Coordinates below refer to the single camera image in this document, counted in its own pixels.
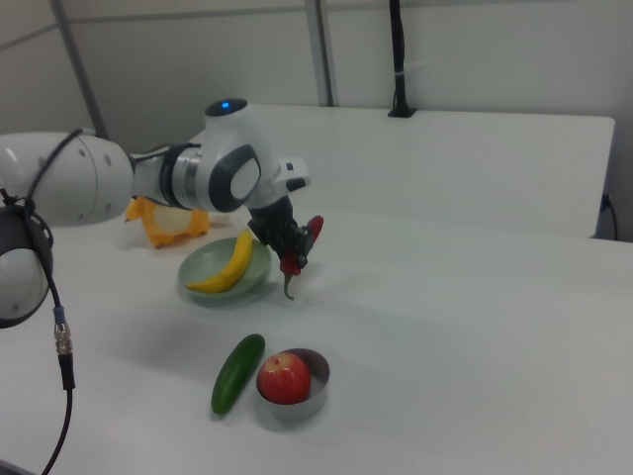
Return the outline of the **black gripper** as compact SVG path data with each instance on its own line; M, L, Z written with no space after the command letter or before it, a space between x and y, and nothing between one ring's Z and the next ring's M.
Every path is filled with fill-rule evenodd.
M250 229L262 244L280 253L281 266L296 266L297 260L308 260L318 237L318 226L306 225L300 228L294 219L293 206L288 196L269 206L249 209L249 214Z

